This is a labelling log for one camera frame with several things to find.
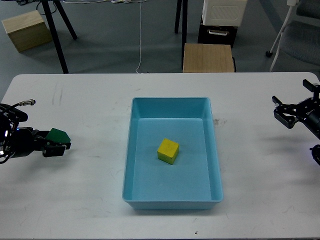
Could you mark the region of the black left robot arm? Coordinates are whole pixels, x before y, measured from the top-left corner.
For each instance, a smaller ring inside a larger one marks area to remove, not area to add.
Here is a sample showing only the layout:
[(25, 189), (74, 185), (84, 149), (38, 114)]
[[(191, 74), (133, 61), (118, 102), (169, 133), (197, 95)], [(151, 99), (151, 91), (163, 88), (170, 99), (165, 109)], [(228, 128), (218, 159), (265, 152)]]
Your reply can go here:
[(0, 163), (10, 158), (26, 157), (34, 151), (42, 152), (44, 157), (63, 156), (71, 148), (71, 139), (66, 132), (52, 128), (41, 131), (32, 127), (20, 127), (28, 120), (27, 113), (17, 109), (19, 106), (33, 106), (34, 99), (20, 101), (14, 105), (0, 104)]

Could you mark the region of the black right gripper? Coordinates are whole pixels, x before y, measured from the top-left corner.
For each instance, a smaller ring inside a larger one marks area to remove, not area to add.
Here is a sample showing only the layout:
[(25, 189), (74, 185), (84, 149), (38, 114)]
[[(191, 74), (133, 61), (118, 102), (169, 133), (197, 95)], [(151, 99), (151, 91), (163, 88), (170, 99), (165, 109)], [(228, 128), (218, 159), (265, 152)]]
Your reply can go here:
[(292, 129), (297, 122), (303, 123), (318, 139), (320, 138), (320, 85), (311, 83), (307, 79), (302, 85), (313, 93), (298, 104), (284, 104), (275, 95), (272, 102), (275, 109), (274, 117), (288, 129)]

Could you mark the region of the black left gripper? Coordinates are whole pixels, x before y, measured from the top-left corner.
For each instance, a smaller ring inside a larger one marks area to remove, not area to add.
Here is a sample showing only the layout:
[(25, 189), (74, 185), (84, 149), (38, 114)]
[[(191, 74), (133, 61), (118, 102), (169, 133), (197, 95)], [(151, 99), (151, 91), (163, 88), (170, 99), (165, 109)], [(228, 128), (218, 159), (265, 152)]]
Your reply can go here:
[(26, 157), (33, 151), (41, 151), (47, 157), (63, 156), (71, 143), (47, 144), (49, 131), (40, 131), (32, 127), (20, 127), (13, 131), (4, 142), (4, 155), (9, 158)]

